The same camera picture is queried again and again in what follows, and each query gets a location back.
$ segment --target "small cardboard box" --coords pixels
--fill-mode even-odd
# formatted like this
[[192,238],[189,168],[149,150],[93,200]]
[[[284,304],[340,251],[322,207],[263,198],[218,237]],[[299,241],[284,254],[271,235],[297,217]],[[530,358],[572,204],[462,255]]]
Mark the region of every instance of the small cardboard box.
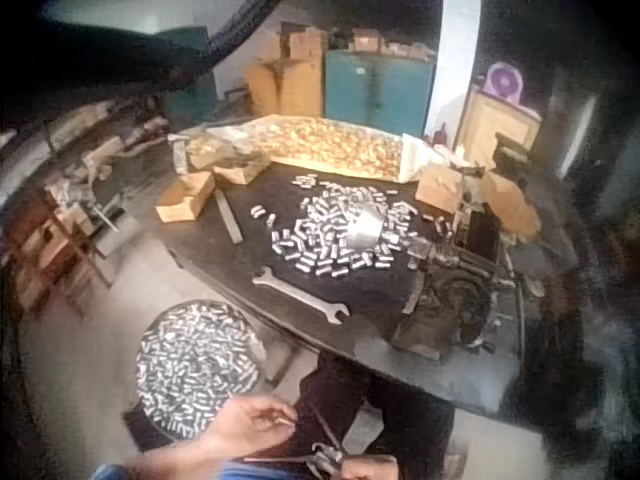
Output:
[[255,152],[235,158],[226,158],[213,165],[218,180],[236,185],[248,185],[265,168],[271,159],[263,152]]
[[529,205],[520,187],[511,180],[487,172],[480,182],[480,190],[491,211],[502,222],[502,228],[530,241],[540,231],[538,212]]
[[289,35],[289,57],[292,60],[322,58],[329,48],[329,34],[308,27],[304,32]]
[[375,28],[354,28],[353,45],[356,52],[377,53],[382,46],[380,32]]
[[231,143],[219,140],[209,132],[203,132],[189,140],[187,153],[191,165],[197,170],[234,155]]
[[416,200],[455,213],[462,200],[462,174],[444,165],[429,163],[418,184]]
[[182,175],[156,202],[156,212],[165,223],[195,220],[215,187],[213,172]]

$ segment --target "open cardboard box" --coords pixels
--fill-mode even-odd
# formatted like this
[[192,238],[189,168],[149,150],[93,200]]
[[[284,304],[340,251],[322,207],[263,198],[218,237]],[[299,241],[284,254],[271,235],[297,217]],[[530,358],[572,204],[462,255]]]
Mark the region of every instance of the open cardboard box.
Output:
[[212,172],[181,175],[158,199],[156,212],[165,223],[195,220],[214,188]]

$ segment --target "open-end wrench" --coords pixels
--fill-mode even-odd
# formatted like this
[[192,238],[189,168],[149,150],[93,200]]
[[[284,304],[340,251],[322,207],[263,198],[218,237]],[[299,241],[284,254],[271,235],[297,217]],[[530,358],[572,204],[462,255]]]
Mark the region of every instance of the open-end wrench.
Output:
[[271,288],[275,288],[276,290],[279,290],[282,293],[289,295],[290,297],[300,300],[301,302],[304,302],[307,305],[320,310],[327,316],[327,320],[329,321],[329,323],[333,323],[335,325],[342,325],[342,322],[337,317],[338,312],[342,312],[347,317],[350,315],[349,309],[344,303],[327,303],[324,300],[320,300],[310,293],[307,293],[304,290],[300,290],[298,287],[294,287],[290,283],[274,277],[273,272],[269,267],[262,267],[262,275],[260,275],[259,277],[254,277],[253,283],[255,285],[268,285]]

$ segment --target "teal metal cabinet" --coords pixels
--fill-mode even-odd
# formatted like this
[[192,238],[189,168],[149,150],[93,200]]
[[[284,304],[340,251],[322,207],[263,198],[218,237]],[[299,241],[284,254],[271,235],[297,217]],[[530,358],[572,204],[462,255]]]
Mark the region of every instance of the teal metal cabinet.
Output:
[[325,62],[325,117],[422,137],[435,64],[342,51]]

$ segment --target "person's arm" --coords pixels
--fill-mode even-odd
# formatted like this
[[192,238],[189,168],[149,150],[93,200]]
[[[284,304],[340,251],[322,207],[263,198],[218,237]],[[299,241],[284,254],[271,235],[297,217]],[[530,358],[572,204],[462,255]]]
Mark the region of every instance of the person's arm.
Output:
[[151,450],[124,467],[136,480],[209,479],[227,460],[285,442],[296,420],[295,410],[274,396],[234,396],[196,440]]

